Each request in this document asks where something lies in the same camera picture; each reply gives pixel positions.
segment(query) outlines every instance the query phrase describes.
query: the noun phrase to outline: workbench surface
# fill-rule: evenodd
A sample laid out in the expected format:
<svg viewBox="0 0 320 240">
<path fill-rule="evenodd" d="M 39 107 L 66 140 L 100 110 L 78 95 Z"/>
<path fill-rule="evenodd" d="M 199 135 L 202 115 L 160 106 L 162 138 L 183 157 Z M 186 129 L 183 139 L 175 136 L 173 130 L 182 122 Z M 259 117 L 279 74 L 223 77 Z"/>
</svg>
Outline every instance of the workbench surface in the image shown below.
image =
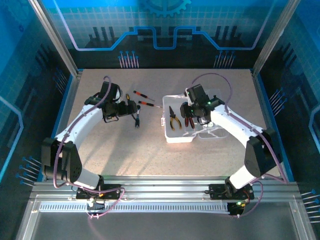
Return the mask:
<svg viewBox="0 0 320 240">
<path fill-rule="evenodd" d="M 136 90 L 162 105 L 163 96 L 183 93 L 194 78 L 210 72 L 219 73 L 231 82 L 233 96 L 228 106 L 253 124 L 265 128 L 248 69 L 85 69 L 68 123 L 81 111 L 84 101 L 100 91 L 105 75 L 120 86 L 124 98 L 128 93 L 137 103 L 145 101 L 133 93 Z M 223 101 L 228 98 L 228 84 L 219 76 L 206 75 L 197 83 L 204 89 L 220 90 Z M 229 176 L 244 164 L 245 148 L 231 134 L 219 139 L 196 137 L 190 143 L 167 143 L 161 126 L 162 115 L 162 108 L 142 105 L 139 129 L 135 128 L 131 116 L 107 124 L 101 120 L 79 148 L 83 167 L 101 175 Z M 277 169 L 271 173 L 279 176 Z"/>
</svg>

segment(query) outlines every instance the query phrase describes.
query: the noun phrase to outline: yellow-handled pliers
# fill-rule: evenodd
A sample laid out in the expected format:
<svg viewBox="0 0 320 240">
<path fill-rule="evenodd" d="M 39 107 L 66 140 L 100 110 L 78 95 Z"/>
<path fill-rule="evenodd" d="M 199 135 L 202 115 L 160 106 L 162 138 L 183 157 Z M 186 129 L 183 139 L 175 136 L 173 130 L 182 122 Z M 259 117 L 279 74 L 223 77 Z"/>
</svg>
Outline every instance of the yellow-handled pliers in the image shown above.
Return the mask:
<svg viewBox="0 0 320 240">
<path fill-rule="evenodd" d="M 172 110 L 171 106 L 169 106 L 169 112 L 170 112 L 170 127 L 172 129 L 172 131 L 175 130 L 174 128 L 174 119 L 177 121 L 177 123 L 179 124 L 179 129 L 182 129 L 182 125 L 180 120 L 176 117 L 175 112 Z"/>
</svg>

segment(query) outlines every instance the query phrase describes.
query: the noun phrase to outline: screwdriver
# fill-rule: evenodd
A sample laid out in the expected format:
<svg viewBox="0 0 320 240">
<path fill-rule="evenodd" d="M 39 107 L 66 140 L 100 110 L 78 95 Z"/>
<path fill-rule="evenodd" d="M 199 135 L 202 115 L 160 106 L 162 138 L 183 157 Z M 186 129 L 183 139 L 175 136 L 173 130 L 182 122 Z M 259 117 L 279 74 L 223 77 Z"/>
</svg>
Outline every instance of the screwdriver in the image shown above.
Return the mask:
<svg viewBox="0 0 320 240">
<path fill-rule="evenodd" d="M 157 105 L 154 105 L 152 103 L 148 103 L 148 102 L 145 102 L 145 101 L 138 101 L 139 104 L 143 104 L 143 105 L 148 105 L 150 107 L 157 107 L 157 108 L 162 108 L 162 106 L 157 106 Z"/>
<path fill-rule="evenodd" d="M 143 97 L 143 98 L 145 98 L 145 99 L 150 99 L 151 101 L 154 101 L 154 102 L 155 102 L 155 100 L 151 99 L 151 98 L 148 97 L 147 95 L 144 95 L 144 94 L 142 94 L 142 93 L 140 93 L 140 92 L 138 92 L 138 91 L 133 91 L 133 93 L 134 93 L 134 94 L 137 94 L 137 95 L 139 95 L 139 96 L 141 96 L 141 97 Z"/>
</svg>

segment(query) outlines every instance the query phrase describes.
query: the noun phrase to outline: enclosure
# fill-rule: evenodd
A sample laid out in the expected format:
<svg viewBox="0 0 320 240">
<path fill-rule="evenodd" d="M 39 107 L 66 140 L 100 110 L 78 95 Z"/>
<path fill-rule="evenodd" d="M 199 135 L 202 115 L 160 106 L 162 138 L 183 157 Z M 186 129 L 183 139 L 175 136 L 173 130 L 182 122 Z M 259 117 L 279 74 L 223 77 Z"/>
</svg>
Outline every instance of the enclosure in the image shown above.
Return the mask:
<svg viewBox="0 0 320 240">
<path fill-rule="evenodd" d="M 317 0 L 1 1 L 1 238 L 318 239 L 319 12 Z M 124 100 L 159 107 L 140 104 L 139 128 L 133 115 L 101 119 L 85 136 L 82 167 L 126 189 L 118 208 L 91 221 L 70 186 L 43 175 L 42 144 L 105 76 Z M 285 176 L 268 173 L 289 184 L 263 179 L 261 203 L 241 219 L 203 211 L 224 206 L 204 190 L 242 167 L 246 149 L 218 124 L 185 126 L 183 94 L 199 76 L 223 101 L 226 78 L 230 109 L 277 133 Z M 181 129 L 170 127 L 169 106 Z M 253 190 L 250 206 L 263 194 Z"/>
</svg>

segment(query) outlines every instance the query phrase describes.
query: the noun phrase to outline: metal post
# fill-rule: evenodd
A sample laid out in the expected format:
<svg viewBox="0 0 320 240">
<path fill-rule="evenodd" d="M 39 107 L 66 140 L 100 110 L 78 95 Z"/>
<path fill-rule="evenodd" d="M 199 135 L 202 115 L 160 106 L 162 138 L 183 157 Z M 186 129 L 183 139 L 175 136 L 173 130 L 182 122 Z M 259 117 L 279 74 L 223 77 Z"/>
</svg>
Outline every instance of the metal post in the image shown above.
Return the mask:
<svg viewBox="0 0 320 240">
<path fill-rule="evenodd" d="M 260 52 L 258 59 L 253 66 L 253 76 L 258 76 L 262 67 L 266 63 L 270 53 L 274 49 L 276 43 L 284 32 L 288 22 L 290 21 L 292 15 L 294 14 L 298 4 L 301 0 L 289 0 L 285 8 L 283 9 L 278 21 L 276 22 L 269 38 L 265 42 L 263 49 Z"/>
<path fill-rule="evenodd" d="M 52 21 L 50 20 L 47 14 L 47 11 L 44 5 L 38 0 L 28 0 L 31 4 L 35 14 L 39 18 L 42 26 L 44 27 L 46 33 L 48 34 L 49 38 L 51 39 L 53 45 L 55 46 L 56 50 L 58 51 L 59 55 L 61 56 L 63 62 L 65 63 L 66 67 L 68 68 L 69 72 L 76 77 L 78 74 L 78 68 L 71 57 L 65 43 L 63 42 L 60 34 L 56 30 L 55 26 L 53 25 Z"/>
</svg>

